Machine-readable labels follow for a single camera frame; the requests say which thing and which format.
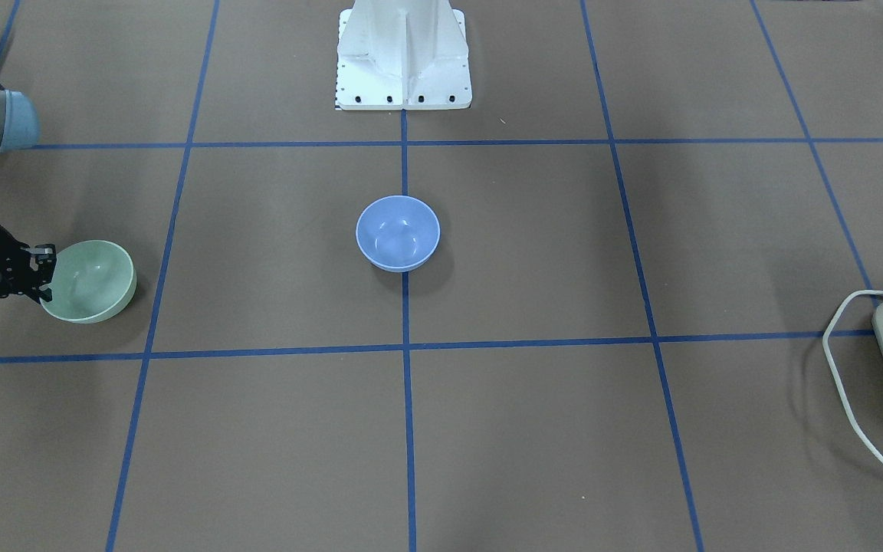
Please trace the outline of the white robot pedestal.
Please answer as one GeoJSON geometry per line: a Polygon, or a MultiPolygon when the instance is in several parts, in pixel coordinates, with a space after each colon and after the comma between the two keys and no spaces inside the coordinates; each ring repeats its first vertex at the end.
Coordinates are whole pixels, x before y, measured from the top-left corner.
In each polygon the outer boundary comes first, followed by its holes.
{"type": "Polygon", "coordinates": [[[471,106],[466,17],[450,2],[356,1],[339,13],[337,31],[337,109],[471,106]]]}

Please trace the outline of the green bowl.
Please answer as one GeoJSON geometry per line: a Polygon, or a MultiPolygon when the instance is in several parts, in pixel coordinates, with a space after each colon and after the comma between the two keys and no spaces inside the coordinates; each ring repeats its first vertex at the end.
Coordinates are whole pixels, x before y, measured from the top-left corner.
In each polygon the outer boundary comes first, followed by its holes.
{"type": "Polygon", "coordinates": [[[136,293],[137,272],[129,252],[105,240],[76,242],[58,252],[40,304],[60,321],[91,324],[115,317],[136,293]]]}

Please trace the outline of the blue bowl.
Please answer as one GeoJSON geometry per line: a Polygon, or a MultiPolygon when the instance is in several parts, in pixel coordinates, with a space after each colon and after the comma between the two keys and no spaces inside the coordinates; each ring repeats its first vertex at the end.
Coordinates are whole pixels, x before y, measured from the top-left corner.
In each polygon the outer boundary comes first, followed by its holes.
{"type": "Polygon", "coordinates": [[[426,202],[390,195],[369,204],[357,218],[355,241],[371,265],[392,273],[421,267],[437,251],[442,228],[426,202]]]}

